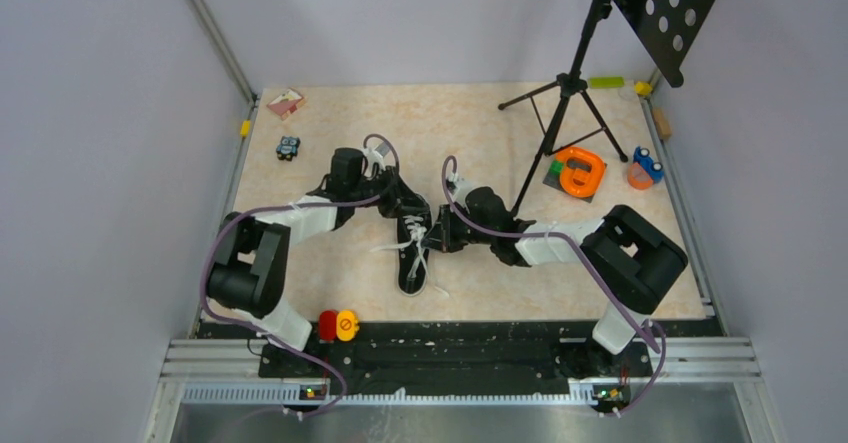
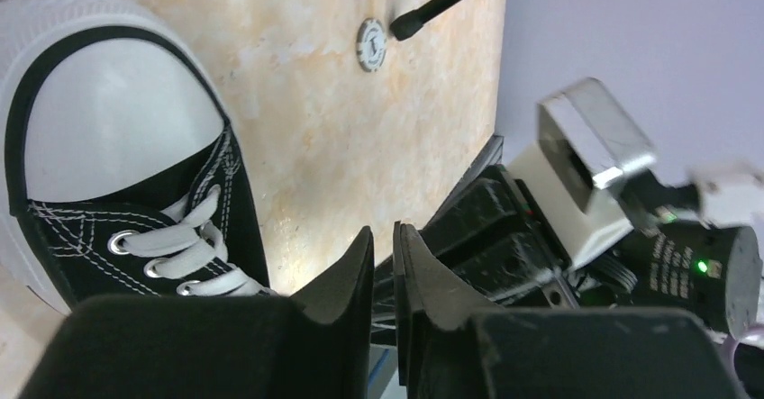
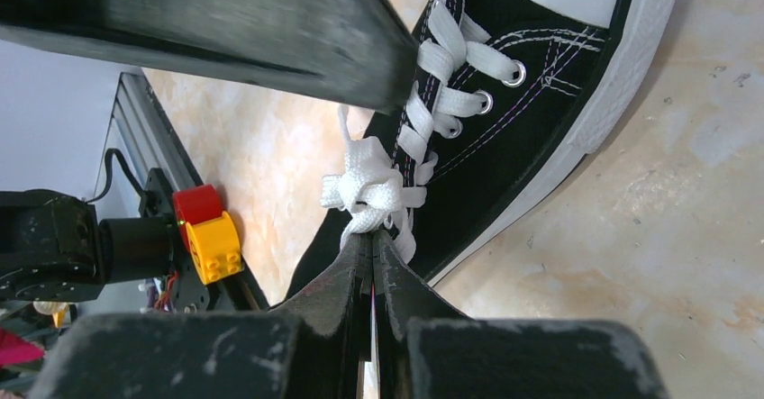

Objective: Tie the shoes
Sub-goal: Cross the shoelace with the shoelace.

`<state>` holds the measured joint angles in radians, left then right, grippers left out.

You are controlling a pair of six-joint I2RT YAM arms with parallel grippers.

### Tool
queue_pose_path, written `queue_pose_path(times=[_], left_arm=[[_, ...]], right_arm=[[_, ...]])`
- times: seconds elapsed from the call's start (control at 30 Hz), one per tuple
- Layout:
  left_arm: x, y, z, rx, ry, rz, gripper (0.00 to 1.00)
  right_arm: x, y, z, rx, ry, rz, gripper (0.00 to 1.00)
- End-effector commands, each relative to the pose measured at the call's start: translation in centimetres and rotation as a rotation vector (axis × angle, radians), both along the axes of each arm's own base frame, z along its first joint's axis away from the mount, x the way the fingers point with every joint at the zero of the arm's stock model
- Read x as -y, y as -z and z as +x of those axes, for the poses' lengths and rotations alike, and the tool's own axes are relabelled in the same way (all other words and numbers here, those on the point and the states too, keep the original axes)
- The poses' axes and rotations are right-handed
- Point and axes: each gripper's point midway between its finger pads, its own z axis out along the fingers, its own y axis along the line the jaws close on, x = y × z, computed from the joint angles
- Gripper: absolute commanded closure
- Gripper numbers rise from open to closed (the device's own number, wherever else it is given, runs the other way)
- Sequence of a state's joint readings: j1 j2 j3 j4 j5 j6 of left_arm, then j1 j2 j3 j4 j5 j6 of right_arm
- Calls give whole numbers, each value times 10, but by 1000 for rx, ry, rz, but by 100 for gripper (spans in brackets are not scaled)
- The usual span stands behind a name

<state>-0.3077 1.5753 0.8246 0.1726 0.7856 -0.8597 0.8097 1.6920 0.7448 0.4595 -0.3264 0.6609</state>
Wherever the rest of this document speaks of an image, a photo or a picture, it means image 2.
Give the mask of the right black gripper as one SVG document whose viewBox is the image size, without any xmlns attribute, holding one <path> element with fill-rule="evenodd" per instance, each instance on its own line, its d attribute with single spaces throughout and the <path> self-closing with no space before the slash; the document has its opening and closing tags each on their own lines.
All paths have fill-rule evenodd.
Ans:
<svg viewBox="0 0 764 399">
<path fill-rule="evenodd" d="M 420 230 L 418 248 L 487 300 L 503 307 L 626 304 L 633 272 L 611 250 L 576 267 L 529 187 L 503 165 L 490 165 L 450 198 Z"/>
</svg>

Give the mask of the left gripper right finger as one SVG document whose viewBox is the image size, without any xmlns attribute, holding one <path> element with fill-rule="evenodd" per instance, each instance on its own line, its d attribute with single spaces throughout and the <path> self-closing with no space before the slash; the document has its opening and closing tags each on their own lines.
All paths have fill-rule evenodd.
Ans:
<svg viewBox="0 0 764 399">
<path fill-rule="evenodd" d="M 673 308 L 504 308 L 393 231 L 399 382 L 411 398 L 743 398 L 700 320 Z"/>
</svg>

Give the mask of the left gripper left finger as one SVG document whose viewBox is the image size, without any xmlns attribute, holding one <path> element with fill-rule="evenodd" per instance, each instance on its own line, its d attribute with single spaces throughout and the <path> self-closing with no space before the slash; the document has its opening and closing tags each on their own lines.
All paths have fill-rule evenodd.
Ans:
<svg viewBox="0 0 764 399">
<path fill-rule="evenodd" d="M 363 398 L 374 238 L 294 295 L 96 297 L 59 326 L 24 398 Z"/>
</svg>

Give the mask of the white shoelace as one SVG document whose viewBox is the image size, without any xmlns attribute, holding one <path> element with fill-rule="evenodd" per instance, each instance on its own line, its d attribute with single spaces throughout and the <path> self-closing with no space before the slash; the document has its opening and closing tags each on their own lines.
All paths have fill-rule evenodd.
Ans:
<svg viewBox="0 0 764 399">
<path fill-rule="evenodd" d="M 120 231 L 108 241 L 115 255 L 133 255 L 148 262 L 148 278 L 181 280 L 181 296 L 273 295 L 275 292 L 228 261 L 223 233 L 212 222 L 221 188 L 214 185 L 206 198 L 178 223 L 147 232 Z"/>
</svg>

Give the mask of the black white canvas sneaker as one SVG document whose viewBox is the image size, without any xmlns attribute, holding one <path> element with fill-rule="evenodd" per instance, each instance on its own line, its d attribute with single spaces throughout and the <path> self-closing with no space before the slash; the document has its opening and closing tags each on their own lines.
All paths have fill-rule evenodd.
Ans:
<svg viewBox="0 0 764 399">
<path fill-rule="evenodd" d="M 97 295 L 181 296 L 115 255 L 214 185 L 228 261 L 270 288 L 232 123 L 187 45 L 132 0 L 1 3 L 1 263 L 60 313 Z"/>
</svg>

